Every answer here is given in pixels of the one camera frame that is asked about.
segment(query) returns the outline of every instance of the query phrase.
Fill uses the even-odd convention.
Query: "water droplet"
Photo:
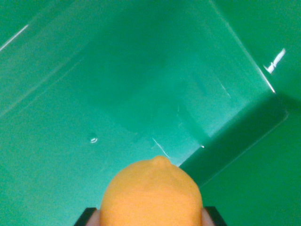
[[[97,135],[95,133],[91,133],[88,139],[92,144],[95,144],[98,141]]]

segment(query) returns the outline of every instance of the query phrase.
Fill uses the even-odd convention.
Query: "black object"
[[[74,226],[85,226],[92,214],[95,212],[95,210],[96,208],[86,208],[85,211],[79,217],[79,219],[76,221]]]
[[[214,206],[205,207],[215,226],[227,226],[220,213]]]

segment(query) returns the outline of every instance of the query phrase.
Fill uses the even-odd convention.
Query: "orange fruit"
[[[188,174],[157,156],[119,172],[100,208],[101,226],[201,226],[202,198]]]

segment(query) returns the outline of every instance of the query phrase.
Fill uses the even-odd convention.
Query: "scratch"
[[[164,154],[168,157],[168,158],[170,158],[169,156],[168,156],[168,154],[166,154],[166,152],[164,151],[164,149],[163,149],[163,147],[154,139],[154,138],[152,138],[153,139],[153,141],[155,141],[155,143],[156,143],[156,145],[164,152]]]

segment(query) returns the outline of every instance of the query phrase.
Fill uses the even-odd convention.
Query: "green container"
[[[0,225],[70,225],[164,155],[229,225],[301,224],[299,2],[0,7]]]

